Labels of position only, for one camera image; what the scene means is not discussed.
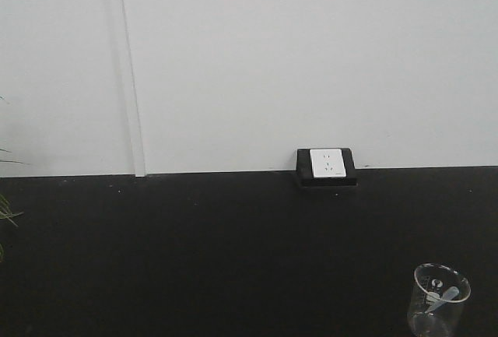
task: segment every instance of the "black table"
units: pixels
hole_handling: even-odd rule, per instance
[[[409,337],[413,269],[472,286],[457,336],[498,333],[498,167],[3,179],[0,334]]]

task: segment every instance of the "vertical trim strip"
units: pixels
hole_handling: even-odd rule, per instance
[[[139,105],[135,89],[135,73],[133,71],[132,48],[130,46],[130,36],[128,32],[128,17],[126,15],[125,0],[121,0],[121,14],[123,17],[124,34],[126,36],[127,60],[125,67],[129,71],[129,84],[123,84],[124,99],[126,101],[126,113],[128,116],[128,128],[132,145],[133,165],[135,176],[146,175],[146,159],[143,149],[142,126],[140,125]]]

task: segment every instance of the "plant leaf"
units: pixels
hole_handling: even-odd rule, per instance
[[[19,162],[18,160],[0,160],[0,162],[3,162],[3,163],[23,163],[23,164],[25,164],[24,162]]]

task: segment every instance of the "glass beaker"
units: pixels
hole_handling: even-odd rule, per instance
[[[408,323],[417,337],[452,337],[464,302],[468,280],[445,265],[427,263],[415,269]]]

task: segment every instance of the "electrical outlet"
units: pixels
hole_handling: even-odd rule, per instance
[[[310,149],[313,177],[345,177],[340,149]]]

